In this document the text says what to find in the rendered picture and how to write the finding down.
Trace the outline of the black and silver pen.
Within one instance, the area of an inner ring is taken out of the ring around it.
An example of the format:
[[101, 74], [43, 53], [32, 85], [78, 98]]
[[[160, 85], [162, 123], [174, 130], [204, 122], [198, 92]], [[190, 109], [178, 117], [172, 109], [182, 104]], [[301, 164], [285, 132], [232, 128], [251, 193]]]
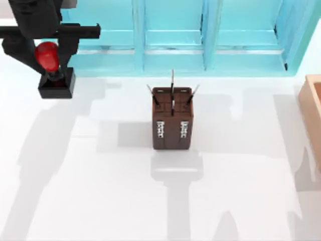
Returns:
[[174, 111], [175, 111], [174, 69], [172, 69], [172, 76], [171, 76], [171, 116], [174, 116]]
[[147, 88], [149, 89], [149, 91], [150, 91], [150, 93], [151, 93], [151, 95], [152, 95], [152, 99], [153, 99], [154, 103], [156, 104], [156, 106], [160, 106], [160, 103], [159, 103], [159, 101], [157, 100], [157, 98], [156, 98], [153, 90], [151, 89], [151, 87], [150, 87], [148, 84], [147, 84], [146, 86], [147, 86]]
[[192, 92], [192, 94], [190, 95], [190, 97], [188, 98], [188, 100], [187, 100], [187, 102], [186, 102], [186, 106], [188, 106], [188, 105], [191, 104], [191, 102], [192, 102], [192, 100], [193, 100], [193, 98], [194, 98], [194, 95], [196, 94], [196, 92], [197, 92], [197, 90], [199, 89], [199, 87], [200, 87], [200, 84], [198, 84], [198, 85], [195, 87], [194, 91]]

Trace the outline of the light blue rack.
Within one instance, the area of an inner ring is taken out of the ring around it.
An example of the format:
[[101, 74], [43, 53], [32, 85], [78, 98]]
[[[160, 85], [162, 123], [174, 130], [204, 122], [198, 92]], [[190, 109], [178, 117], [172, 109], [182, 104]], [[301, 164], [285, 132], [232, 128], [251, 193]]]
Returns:
[[78, 76], [293, 76], [321, 0], [77, 0], [62, 19], [101, 26], [70, 60]]

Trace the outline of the brown pen holder box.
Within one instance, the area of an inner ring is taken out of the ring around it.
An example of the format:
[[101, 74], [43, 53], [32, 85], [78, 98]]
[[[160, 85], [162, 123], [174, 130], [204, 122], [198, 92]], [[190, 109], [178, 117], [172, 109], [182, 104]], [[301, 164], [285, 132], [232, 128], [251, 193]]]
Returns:
[[155, 150], [188, 150], [193, 130], [193, 103], [187, 104], [192, 89], [175, 87], [172, 104], [170, 87], [153, 88], [159, 105], [152, 103], [152, 143]]

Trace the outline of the shallow salmon-coloured box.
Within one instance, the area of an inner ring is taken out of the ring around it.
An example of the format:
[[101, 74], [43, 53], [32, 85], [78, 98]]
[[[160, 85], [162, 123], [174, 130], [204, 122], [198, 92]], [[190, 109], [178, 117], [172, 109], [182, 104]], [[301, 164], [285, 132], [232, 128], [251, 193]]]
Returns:
[[305, 76], [298, 100], [316, 166], [321, 172], [321, 74]]

